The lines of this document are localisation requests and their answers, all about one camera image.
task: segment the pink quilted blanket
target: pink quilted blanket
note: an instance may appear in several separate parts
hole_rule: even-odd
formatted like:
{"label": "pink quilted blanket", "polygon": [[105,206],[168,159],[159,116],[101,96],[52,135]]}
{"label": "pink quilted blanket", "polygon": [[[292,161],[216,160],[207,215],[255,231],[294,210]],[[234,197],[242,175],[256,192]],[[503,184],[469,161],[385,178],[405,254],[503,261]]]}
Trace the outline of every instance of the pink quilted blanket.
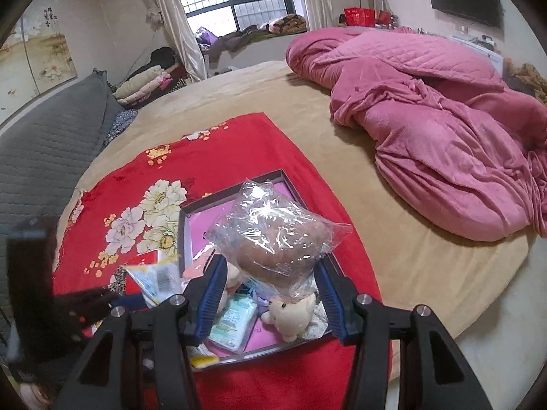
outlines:
{"label": "pink quilted blanket", "polygon": [[335,123],[365,128],[395,192],[434,224],[496,241],[529,224],[547,236],[547,110],[489,61],[449,40],[327,28],[286,61],[332,90]]}

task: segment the wall mural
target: wall mural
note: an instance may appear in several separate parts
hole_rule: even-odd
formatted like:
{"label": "wall mural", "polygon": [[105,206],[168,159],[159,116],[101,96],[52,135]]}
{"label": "wall mural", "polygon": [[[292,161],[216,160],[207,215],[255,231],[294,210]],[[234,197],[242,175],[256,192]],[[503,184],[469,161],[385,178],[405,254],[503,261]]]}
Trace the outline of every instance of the wall mural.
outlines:
{"label": "wall mural", "polygon": [[0,121],[76,76],[54,0],[34,0],[0,49]]}

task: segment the metal screw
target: metal screw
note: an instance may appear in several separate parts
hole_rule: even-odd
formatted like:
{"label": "metal screw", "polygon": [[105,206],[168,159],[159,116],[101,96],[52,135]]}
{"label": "metal screw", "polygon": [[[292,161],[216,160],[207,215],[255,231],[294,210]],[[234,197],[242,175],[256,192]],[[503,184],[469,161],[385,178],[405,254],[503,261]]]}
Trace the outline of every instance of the metal screw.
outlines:
{"label": "metal screw", "polygon": [[357,295],[357,302],[360,303],[361,305],[368,305],[369,303],[372,303],[372,301],[373,301],[373,298],[371,297],[371,295],[365,295],[365,294]]}
{"label": "metal screw", "polygon": [[169,298],[171,305],[182,305],[186,301],[183,295],[174,295]]}
{"label": "metal screw", "polygon": [[123,306],[115,306],[111,311],[110,314],[114,317],[121,317],[125,313],[125,308]]}
{"label": "metal screw", "polygon": [[422,317],[427,317],[431,314],[431,309],[427,305],[418,305],[416,312]]}

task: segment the white floor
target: white floor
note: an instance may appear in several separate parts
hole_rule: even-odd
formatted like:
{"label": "white floor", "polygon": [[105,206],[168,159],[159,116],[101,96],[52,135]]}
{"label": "white floor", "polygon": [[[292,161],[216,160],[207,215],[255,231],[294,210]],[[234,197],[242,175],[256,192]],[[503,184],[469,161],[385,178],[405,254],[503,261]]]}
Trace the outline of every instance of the white floor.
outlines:
{"label": "white floor", "polygon": [[[547,240],[538,239],[502,295],[457,339],[493,410],[514,410],[547,359]],[[399,381],[386,409],[396,410]]]}

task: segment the beige bed sheet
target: beige bed sheet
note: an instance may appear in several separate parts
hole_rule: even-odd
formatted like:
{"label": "beige bed sheet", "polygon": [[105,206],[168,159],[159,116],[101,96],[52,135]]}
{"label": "beige bed sheet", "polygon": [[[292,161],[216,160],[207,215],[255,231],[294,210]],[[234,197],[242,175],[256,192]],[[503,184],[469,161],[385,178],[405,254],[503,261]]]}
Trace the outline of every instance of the beige bed sheet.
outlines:
{"label": "beige bed sheet", "polygon": [[[416,213],[378,175],[374,142],[367,133],[330,123],[329,92],[300,79],[281,61],[214,77],[141,109],[78,182],[58,236],[81,190],[92,189],[146,149],[250,112],[265,112],[342,202],[373,264],[385,304],[405,309],[428,304],[455,337],[501,294],[527,256],[534,240],[530,229],[496,243],[478,243],[445,232]],[[394,356],[392,377],[399,374],[397,345]]]}

